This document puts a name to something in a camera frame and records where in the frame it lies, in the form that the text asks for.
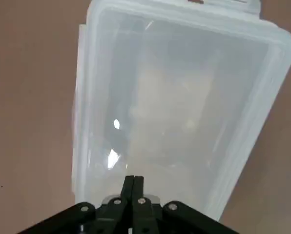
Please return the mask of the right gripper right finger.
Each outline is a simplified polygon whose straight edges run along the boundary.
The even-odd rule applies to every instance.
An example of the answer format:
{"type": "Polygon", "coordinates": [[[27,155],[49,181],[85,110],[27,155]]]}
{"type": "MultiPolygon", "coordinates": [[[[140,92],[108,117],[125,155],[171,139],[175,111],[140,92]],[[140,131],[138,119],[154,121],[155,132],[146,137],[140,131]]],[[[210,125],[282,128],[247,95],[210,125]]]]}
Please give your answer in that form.
{"type": "Polygon", "coordinates": [[[172,200],[161,206],[144,196],[144,178],[133,182],[134,234],[235,234],[236,231],[190,206],[172,200]]]}

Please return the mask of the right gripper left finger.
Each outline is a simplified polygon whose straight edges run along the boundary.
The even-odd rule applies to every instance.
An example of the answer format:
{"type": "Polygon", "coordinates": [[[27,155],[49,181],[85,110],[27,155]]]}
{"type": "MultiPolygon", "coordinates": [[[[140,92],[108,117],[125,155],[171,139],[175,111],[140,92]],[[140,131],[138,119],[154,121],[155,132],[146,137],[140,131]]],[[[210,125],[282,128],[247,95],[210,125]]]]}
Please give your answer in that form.
{"type": "Polygon", "coordinates": [[[80,202],[23,231],[21,234],[114,234],[129,205],[135,176],[126,176],[121,193],[96,208],[80,202]]]}

